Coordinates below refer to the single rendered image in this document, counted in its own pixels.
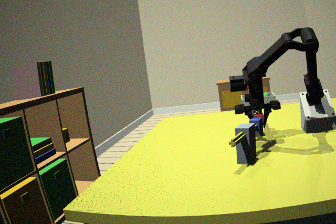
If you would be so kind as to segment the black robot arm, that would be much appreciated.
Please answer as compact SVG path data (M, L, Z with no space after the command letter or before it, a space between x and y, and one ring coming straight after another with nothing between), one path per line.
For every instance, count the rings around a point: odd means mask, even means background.
M302 43L294 41L301 37ZM263 88L262 77L266 77L269 66L288 49L296 49L306 52L307 74L304 75L304 82L307 89L306 99L309 106L321 104L324 96L320 79L317 78L317 59L319 42L312 28L297 28L291 32L283 33L281 37L262 55L253 57L247 62L242 70L242 76L229 76L230 91L260 90Z

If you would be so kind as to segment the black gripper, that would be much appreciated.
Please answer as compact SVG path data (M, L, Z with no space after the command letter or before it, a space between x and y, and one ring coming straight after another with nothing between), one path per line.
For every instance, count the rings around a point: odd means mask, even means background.
M273 110L281 109L280 102L270 101L270 103L264 104L264 95L263 89L260 90L249 90L250 96L250 105L244 106L244 104L236 105L235 106L235 114L245 114L251 120L253 118L251 110L264 110L264 128L269 116L269 113Z

